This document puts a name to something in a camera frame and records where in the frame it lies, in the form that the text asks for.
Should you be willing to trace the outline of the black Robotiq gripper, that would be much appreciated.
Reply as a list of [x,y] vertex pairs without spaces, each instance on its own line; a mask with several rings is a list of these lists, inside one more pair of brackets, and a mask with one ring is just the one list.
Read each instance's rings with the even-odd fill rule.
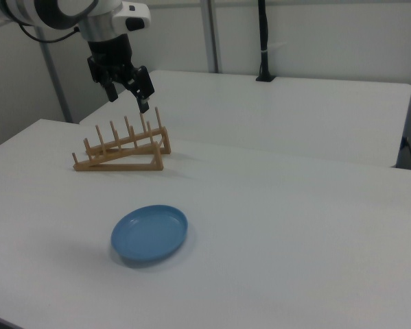
[[134,67],[129,38],[122,34],[116,38],[88,42],[91,57],[87,59],[94,82],[102,84],[109,102],[118,98],[114,82],[123,84],[136,98],[141,114],[149,110],[149,98],[154,86],[145,66]]

